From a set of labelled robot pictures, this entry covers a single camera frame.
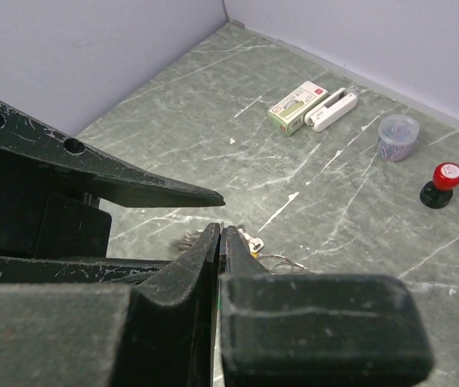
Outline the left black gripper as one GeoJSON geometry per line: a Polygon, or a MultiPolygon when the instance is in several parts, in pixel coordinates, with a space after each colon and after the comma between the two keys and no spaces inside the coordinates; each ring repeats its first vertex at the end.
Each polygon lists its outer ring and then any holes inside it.
{"type": "Polygon", "coordinates": [[[0,284],[141,283],[171,263],[93,258],[106,255],[112,218],[77,189],[128,208],[225,204],[212,189],[140,169],[0,100],[0,284]],[[71,256],[92,257],[31,259],[71,256]]]}

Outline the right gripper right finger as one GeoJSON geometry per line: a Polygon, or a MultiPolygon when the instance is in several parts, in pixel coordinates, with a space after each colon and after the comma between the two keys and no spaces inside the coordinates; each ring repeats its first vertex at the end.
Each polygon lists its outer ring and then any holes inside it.
{"type": "Polygon", "coordinates": [[[273,274],[234,227],[221,239],[227,386],[414,386],[435,365],[411,292],[377,274],[273,274]]]}

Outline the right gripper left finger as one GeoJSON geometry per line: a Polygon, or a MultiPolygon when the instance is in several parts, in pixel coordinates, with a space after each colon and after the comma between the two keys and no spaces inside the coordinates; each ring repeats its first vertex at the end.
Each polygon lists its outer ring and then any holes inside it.
{"type": "Polygon", "coordinates": [[[0,284],[0,386],[210,386],[220,226],[157,273],[0,284]]]}

